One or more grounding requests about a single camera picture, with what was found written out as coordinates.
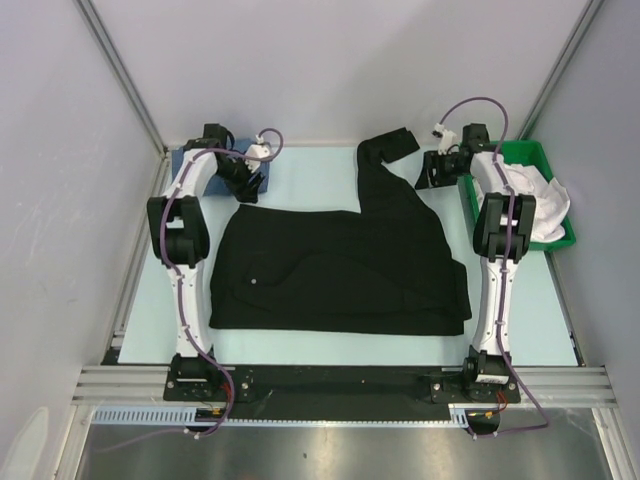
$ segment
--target black cloth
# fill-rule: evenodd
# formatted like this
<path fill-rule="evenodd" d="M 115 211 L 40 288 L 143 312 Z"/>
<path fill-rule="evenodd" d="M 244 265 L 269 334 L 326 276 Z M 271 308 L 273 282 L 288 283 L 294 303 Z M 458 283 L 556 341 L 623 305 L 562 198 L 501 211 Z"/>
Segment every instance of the black cloth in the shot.
<path fill-rule="evenodd" d="M 410 153 L 400 141 L 396 131 L 358 146 L 362 213 L 241 205 L 218 249 L 211 327 L 463 333 L 466 269 L 436 213 L 381 163 Z"/>

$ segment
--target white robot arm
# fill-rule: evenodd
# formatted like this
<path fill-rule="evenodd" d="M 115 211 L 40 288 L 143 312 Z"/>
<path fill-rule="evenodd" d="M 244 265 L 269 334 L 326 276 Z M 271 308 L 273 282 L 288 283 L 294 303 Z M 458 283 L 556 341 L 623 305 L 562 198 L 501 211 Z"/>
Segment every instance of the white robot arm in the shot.
<path fill-rule="evenodd" d="M 199 198 L 211 177 L 218 174 L 239 201 L 255 203 L 264 178 L 256 170 L 261 160 L 272 155 L 262 138 L 256 137 L 256 143 L 243 155 L 250 160 L 234 160 L 227 155 L 232 153 L 226 150 L 228 138 L 233 137 L 224 127 L 205 125 L 203 137 L 185 145 L 182 166 L 173 183 L 147 203 L 154 253 L 167 267 L 173 289 L 176 354 L 181 358 L 208 354 L 213 346 L 208 327 L 210 307 L 203 290 L 209 234 Z"/>
<path fill-rule="evenodd" d="M 506 364 L 510 361 L 511 290 L 518 264 L 529 248 L 536 204 L 533 196 L 514 195 L 503 156 L 495 153 L 496 146 L 490 144 L 484 125 L 464 127 L 462 142 L 453 153 L 449 145 L 453 135 L 447 132 L 442 125 L 436 126 L 434 134 L 441 135 L 445 145 L 425 153 L 416 188 L 454 185 L 459 176 L 471 174 L 486 193 L 473 234 L 473 248 L 482 267 L 480 314 L 463 364 L 467 389 L 481 391 L 483 386 L 513 383 Z M 510 201 L 513 205 L 509 214 Z"/>

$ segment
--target green plastic bin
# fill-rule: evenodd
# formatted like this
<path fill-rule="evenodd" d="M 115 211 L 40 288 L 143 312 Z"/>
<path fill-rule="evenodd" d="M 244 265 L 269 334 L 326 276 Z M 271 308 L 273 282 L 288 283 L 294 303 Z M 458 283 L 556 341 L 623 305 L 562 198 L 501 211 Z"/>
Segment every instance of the green plastic bin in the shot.
<path fill-rule="evenodd" d="M 553 172 L 547 161 L 547 157 L 544 154 L 544 150 L 540 142 L 534 140 L 517 140 L 511 142 L 504 142 L 502 144 L 502 153 L 504 155 L 504 162 L 506 164 L 519 163 L 521 165 L 534 165 L 547 180 L 553 178 Z M 478 200 L 476 199 L 476 192 L 473 188 L 473 179 L 471 175 L 464 177 L 464 186 L 471 203 L 471 211 L 473 213 L 474 222 L 478 221 L 480 215 L 480 207 L 478 206 Z M 569 216 L 567 215 L 562 221 L 564 227 L 564 237 L 560 240 L 556 240 L 551 243 L 538 243 L 531 242 L 529 244 L 530 250 L 544 250 L 546 252 L 553 252 L 559 248 L 569 247 L 576 243 L 576 235 L 571 227 Z"/>

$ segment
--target gray floor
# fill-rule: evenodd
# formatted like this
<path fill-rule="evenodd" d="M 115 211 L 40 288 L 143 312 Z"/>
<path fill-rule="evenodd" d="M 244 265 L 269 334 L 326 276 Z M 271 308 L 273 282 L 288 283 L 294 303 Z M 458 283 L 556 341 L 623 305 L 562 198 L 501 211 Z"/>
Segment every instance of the gray floor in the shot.
<path fill-rule="evenodd" d="M 150 427 L 94 426 L 80 479 L 610 479 L 590 410 L 551 411 L 552 428 L 473 441 L 462 430 L 228 427 L 168 433 L 100 453 Z M 532 424 L 509 411 L 503 426 Z"/>

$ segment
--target white wall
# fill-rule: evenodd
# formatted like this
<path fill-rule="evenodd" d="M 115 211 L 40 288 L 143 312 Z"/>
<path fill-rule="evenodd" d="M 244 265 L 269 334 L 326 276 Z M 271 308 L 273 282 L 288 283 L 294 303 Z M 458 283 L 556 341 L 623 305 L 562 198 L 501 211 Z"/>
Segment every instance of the white wall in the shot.
<path fill-rule="evenodd" d="M 605 364 L 640 458 L 640 3 L 607 2 L 534 137 L 572 199 L 558 253 L 587 359 Z"/>
<path fill-rule="evenodd" d="M 586 0 L 95 0 L 169 144 L 220 121 L 347 143 L 502 100 L 517 133 Z M 452 125 L 500 112 L 473 106 Z"/>
<path fill-rule="evenodd" d="M 0 470 L 45 406 L 45 478 L 159 160 L 71 0 L 3 2 L 0 65 Z"/>

